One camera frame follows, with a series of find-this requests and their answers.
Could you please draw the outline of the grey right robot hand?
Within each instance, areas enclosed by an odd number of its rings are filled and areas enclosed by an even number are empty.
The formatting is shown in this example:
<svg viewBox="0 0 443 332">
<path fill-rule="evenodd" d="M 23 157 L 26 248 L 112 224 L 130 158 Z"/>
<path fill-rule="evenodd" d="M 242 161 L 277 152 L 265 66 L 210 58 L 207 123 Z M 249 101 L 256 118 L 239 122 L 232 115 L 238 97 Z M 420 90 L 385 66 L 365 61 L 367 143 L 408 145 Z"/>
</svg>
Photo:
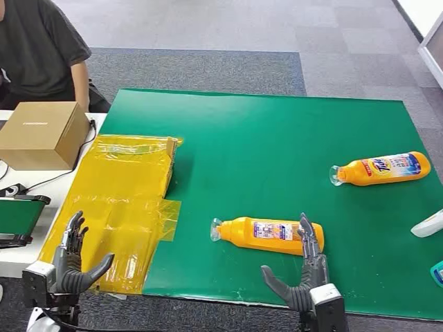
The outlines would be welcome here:
<svg viewBox="0 0 443 332">
<path fill-rule="evenodd" d="M 288 286 L 276 278 L 269 266 L 261 266 L 264 282 L 290 309 L 300 313 L 311 311 L 313 302 L 309 292 L 329 282 L 327 258 L 320 252 L 313 224 L 305 213 L 300 214 L 298 234 L 301 237 L 303 266 L 300 282 Z"/>
</svg>

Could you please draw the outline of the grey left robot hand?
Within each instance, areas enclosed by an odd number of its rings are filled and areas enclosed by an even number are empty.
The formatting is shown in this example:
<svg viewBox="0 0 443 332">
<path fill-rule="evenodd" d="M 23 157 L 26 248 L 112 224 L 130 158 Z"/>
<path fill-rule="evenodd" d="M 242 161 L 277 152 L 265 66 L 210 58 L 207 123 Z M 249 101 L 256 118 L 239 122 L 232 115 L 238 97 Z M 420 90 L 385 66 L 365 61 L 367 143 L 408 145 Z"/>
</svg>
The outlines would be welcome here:
<svg viewBox="0 0 443 332">
<path fill-rule="evenodd" d="M 105 255 L 98 265 L 82 271 L 82 249 L 88 227 L 82 227 L 85 221 L 82 211 L 72 216 L 63 231 L 62 240 L 54 252 L 53 264 L 56 269 L 55 293 L 83 293 L 111 268 L 115 254 Z"/>
</svg>

